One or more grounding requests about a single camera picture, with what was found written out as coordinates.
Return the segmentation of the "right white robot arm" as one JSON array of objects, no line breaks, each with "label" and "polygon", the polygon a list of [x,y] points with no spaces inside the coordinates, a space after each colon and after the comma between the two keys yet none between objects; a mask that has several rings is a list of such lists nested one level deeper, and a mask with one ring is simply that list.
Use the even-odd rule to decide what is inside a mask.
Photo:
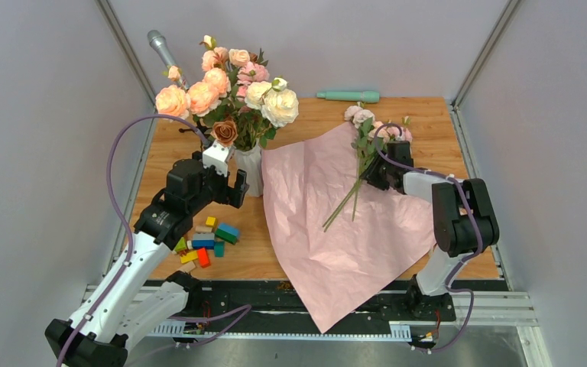
[{"label": "right white robot arm", "polygon": [[486,183],[414,167],[407,141],[389,143],[386,153],[377,154],[360,178],[379,190],[394,189],[431,204],[438,249],[411,278],[397,305],[404,316],[415,320],[454,320],[450,308],[455,277],[500,238]]}]

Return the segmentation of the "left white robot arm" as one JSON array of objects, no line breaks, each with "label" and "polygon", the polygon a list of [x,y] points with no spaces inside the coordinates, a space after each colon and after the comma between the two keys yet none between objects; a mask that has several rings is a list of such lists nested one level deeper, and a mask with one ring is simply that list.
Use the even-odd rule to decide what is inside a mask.
[{"label": "left white robot arm", "polygon": [[249,185],[236,173],[228,185],[228,169],[205,166],[197,159],[174,163],[166,186],[152,199],[134,225],[128,245],[96,290],[68,320],[54,319],[44,335],[59,366],[123,366],[130,351],[160,323],[181,312],[203,308],[201,283],[176,271],[140,304],[131,303],[151,272],[193,227],[193,218],[212,202],[239,208]]}]

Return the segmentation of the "pink wrapping paper sheet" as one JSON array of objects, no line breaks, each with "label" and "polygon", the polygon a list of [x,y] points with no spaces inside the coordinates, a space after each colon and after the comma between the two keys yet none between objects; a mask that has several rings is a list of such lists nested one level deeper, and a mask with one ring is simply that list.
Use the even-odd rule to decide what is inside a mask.
[{"label": "pink wrapping paper sheet", "polygon": [[264,211],[277,260],[316,328],[327,333],[434,245],[423,199],[363,185],[348,123],[262,155]]}]

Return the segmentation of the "white ribbed vase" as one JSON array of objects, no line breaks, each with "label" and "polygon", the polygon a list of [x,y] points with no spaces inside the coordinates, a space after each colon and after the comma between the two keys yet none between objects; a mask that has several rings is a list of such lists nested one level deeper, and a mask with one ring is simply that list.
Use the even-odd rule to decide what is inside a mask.
[{"label": "white ribbed vase", "polygon": [[255,145],[248,151],[236,151],[235,162],[237,168],[246,173],[246,183],[249,185],[247,196],[260,197],[264,192],[262,177],[262,148]]}]

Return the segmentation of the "white rose flower stem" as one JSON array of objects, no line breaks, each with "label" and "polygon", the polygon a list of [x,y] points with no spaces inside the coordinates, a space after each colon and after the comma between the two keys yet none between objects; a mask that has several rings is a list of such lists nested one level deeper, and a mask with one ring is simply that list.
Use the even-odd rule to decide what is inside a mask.
[{"label": "white rose flower stem", "polygon": [[293,123],[299,115],[297,94],[282,77],[250,84],[246,89],[245,104],[260,112],[268,123],[256,136],[261,148],[266,147],[268,140],[274,139],[278,129]]}]

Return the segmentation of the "purple flower bouquet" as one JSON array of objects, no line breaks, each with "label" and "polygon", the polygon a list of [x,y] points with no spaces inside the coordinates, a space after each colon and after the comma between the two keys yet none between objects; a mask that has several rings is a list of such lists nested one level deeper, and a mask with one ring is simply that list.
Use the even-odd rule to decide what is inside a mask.
[{"label": "purple flower bouquet", "polygon": [[351,146],[355,150],[357,158],[357,178],[350,191],[323,223],[324,232],[329,229],[350,200],[354,200],[351,218],[352,220],[355,219],[358,192],[363,183],[361,175],[374,161],[375,157],[378,156],[375,144],[379,143],[382,151],[385,151],[385,144],[391,140],[409,142],[413,140],[409,129],[411,122],[411,117],[409,115],[404,116],[401,122],[397,123],[399,128],[387,127],[382,121],[377,120],[375,114],[371,110],[365,108],[364,102],[358,102],[356,105],[349,106],[346,109],[344,112],[344,120],[351,123],[356,129],[356,137],[351,143]]}]

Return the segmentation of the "brown rose flower stem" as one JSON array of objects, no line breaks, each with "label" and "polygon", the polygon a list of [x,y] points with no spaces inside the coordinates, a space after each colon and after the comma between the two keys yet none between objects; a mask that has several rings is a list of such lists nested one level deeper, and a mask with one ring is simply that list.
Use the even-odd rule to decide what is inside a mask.
[{"label": "brown rose flower stem", "polygon": [[238,138],[238,128],[232,119],[215,122],[212,126],[211,136],[224,147],[230,147]]}]

